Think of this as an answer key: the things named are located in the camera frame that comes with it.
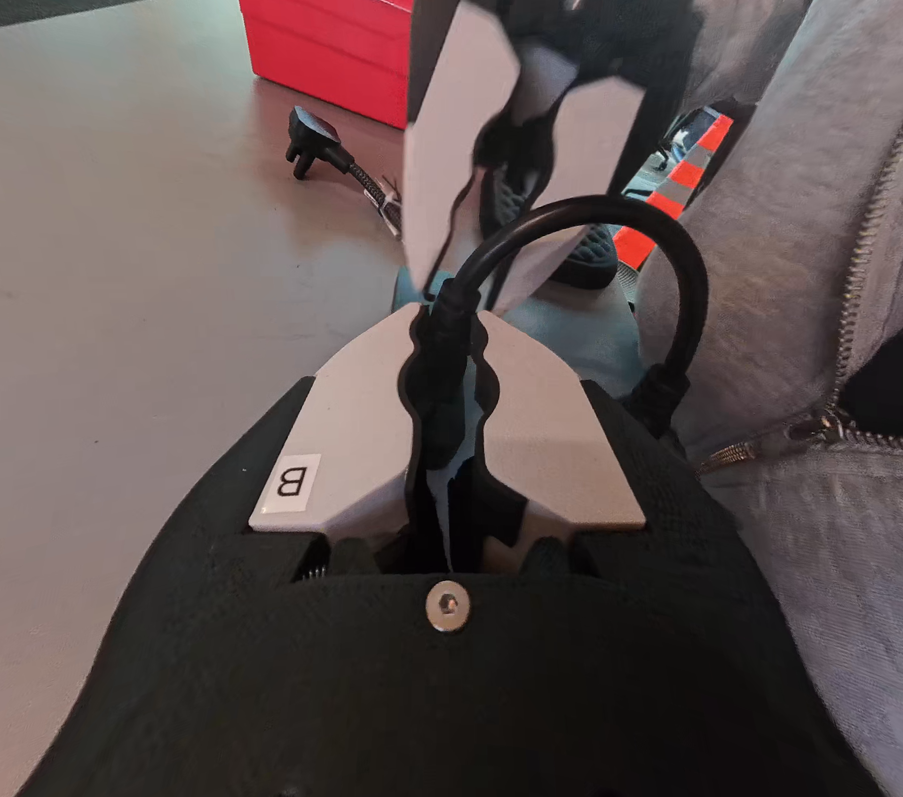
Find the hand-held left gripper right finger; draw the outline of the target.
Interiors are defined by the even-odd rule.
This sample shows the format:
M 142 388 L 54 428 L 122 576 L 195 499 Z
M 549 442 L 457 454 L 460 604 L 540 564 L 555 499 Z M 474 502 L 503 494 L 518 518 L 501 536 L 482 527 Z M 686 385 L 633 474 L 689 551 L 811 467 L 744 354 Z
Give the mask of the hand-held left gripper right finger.
M 473 321 L 480 407 L 472 509 L 502 547 L 580 532 L 635 532 L 646 515 L 572 368 L 489 311 Z

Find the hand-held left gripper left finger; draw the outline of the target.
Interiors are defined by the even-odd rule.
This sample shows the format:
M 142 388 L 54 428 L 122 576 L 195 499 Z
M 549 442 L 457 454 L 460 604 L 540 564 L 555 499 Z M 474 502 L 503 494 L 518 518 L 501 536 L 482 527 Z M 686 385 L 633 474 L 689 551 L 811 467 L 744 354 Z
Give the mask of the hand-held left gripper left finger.
M 407 524 L 413 422 L 398 386 L 423 309 L 403 306 L 322 365 L 248 519 L 252 531 L 393 536 Z

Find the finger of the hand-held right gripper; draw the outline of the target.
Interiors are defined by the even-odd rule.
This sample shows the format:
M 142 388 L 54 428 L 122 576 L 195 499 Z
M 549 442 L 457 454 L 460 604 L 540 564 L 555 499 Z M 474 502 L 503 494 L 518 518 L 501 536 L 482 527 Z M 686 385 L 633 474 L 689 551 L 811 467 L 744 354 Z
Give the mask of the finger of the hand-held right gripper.
M 480 134 L 507 105 L 520 72 L 499 18 L 459 1 L 420 111 L 404 131 L 402 242 L 412 284 L 422 294 L 452 242 Z
M 593 81 L 568 91 L 551 128 L 551 168 L 539 177 L 528 211 L 607 193 L 646 91 L 623 79 Z M 518 249 L 491 311 L 505 314 L 556 272 L 585 238 L 591 222 L 572 223 Z

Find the red grey striped cloth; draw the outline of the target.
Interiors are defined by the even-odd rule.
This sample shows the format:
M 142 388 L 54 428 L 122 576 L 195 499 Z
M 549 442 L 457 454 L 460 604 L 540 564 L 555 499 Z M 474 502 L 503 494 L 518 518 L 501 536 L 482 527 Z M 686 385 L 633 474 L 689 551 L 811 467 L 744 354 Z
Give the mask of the red grey striped cloth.
M 655 189 L 627 189 L 625 196 L 644 201 L 673 220 L 683 214 L 691 197 L 699 189 L 714 154 L 726 138 L 733 120 L 724 113 L 705 108 L 696 117 L 705 122 L 693 142 L 683 138 L 683 157 Z M 613 235 L 619 265 L 638 272 L 656 247 L 646 234 L 621 226 Z

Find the red plastic bin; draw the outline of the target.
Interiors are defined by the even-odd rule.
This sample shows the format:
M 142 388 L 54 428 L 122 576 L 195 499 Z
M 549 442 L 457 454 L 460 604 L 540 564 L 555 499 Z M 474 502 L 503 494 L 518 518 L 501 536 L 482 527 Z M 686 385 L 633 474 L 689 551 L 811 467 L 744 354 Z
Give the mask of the red plastic bin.
M 238 1 L 257 76 L 405 128 L 414 0 Z

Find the grey zip hoodie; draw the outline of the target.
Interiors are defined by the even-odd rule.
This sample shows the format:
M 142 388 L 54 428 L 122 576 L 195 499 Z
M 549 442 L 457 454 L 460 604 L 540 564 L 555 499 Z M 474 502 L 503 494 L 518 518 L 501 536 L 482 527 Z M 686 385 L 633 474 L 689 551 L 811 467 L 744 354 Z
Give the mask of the grey zip hoodie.
M 901 795 L 901 0 L 812 0 L 681 221 L 710 283 L 688 460 L 846 741 Z

